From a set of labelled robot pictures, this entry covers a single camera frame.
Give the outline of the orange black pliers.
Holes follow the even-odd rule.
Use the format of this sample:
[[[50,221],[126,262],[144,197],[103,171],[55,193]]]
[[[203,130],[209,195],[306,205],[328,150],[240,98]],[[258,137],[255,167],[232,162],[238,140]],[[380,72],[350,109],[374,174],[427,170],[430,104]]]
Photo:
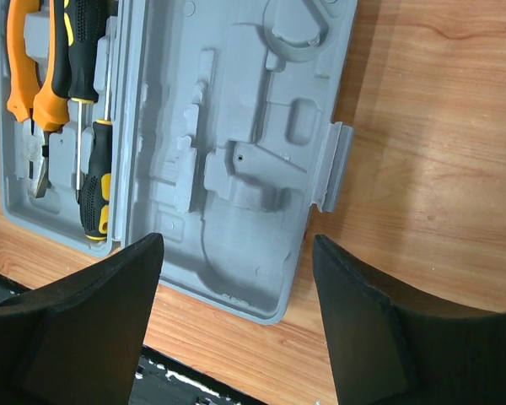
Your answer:
[[[26,190],[42,198],[49,185],[49,137],[69,122],[67,107],[71,70],[67,50],[61,43],[65,28],[58,22],[62,8],[49,2],[49,55],[45,81],[39,82],[36,61],[26,51],[24,27],[28,14],[40,10],[39,1],[12,1],[7,18],[7,50],[11,93],[7,108],[23,125],[21,156]]]

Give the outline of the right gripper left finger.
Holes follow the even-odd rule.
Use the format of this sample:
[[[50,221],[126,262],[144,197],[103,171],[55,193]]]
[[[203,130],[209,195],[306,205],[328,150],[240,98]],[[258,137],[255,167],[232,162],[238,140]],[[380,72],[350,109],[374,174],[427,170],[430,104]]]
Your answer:
[[[0,404],[126,404],[164,259],[152,233],[0,302]]]

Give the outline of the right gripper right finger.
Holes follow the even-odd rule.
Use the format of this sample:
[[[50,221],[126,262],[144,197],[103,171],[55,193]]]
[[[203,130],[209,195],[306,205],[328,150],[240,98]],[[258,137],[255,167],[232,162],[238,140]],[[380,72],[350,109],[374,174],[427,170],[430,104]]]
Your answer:
[[[506,404],[506,312],[424,292],[325,235],[312,258],[340,404]]]

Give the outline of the grey plastic tool case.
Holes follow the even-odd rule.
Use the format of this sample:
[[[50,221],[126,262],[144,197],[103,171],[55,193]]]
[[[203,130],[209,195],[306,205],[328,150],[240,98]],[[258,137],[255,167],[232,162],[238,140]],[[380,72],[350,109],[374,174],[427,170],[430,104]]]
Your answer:
[[[0,1],[0,200],[18,226],[95,257],[164,237],[160,281],[263,325],[288,308],[310,210],[334,210],[353,130],[332,119],[354,1],[117,1],[94,81],[111,87],[109,232],[86,237],[75,172],[103,114],[45,137],[8,110]]]

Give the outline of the flathead screwdriver black yellow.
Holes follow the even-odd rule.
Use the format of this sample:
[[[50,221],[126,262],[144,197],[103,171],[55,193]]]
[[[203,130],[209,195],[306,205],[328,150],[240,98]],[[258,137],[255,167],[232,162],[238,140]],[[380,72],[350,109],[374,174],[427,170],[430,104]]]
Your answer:
[[[106,239],[109,222],[113,133],[110,120],[111,70],[111,61],[108,61],[104,117],[93,123],[93,147],[80,197],[80,219],[84,233],[89,239],[97,241]]]

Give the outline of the phillips screwdriver black yellow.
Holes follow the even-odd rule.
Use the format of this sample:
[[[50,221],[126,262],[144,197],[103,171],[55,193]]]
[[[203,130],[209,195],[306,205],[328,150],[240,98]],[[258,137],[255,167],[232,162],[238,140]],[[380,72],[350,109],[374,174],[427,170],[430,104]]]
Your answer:
[[[76,136],[76,198],[80,202],[82,179],[81,140],[83,107],[98,101],[94,89],[96,54],[99,39],[105,34],[109,4],[103,0],[75,0],[64,2],[64,23],[67,32],[68,58],[71,67],[71,85],[68,92],[78,104]]]

